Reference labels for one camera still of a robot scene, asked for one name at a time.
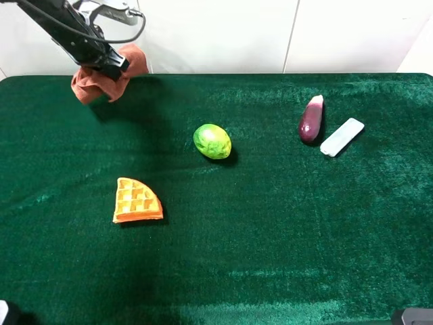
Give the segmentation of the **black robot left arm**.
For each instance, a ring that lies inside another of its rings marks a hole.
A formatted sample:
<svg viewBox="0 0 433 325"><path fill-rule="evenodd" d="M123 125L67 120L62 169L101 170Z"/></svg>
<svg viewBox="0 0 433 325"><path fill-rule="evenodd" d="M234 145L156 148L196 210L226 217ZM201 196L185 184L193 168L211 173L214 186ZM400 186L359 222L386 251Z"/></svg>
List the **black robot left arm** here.
<svg viewBox="0 0 433 325"><path fill-rule="evenodd" d="M16 1L17 6L35 21L79 66L95 70L117 81L130 66L125 56L113 44L130 43L138 39L145 28L146 18L125 1ZM134 37L108 40L95 19L104 16L122 24L141 27Z"/></svg>

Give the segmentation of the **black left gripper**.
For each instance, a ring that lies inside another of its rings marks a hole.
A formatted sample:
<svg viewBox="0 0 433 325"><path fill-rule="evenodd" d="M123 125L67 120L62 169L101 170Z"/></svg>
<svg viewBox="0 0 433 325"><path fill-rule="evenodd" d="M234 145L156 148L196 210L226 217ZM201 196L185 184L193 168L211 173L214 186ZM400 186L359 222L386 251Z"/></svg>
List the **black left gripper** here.
<svg viewBox="0 0 433 325"><path fill-rule="evenodd" d="M50 16L54 24L51 38L80 66L102 73L117 81L127 71L129 61L105 39L102 29L95 24L98 16L118 22L126 21L126 5L108 5L98 1L51 1Z"/></svg>

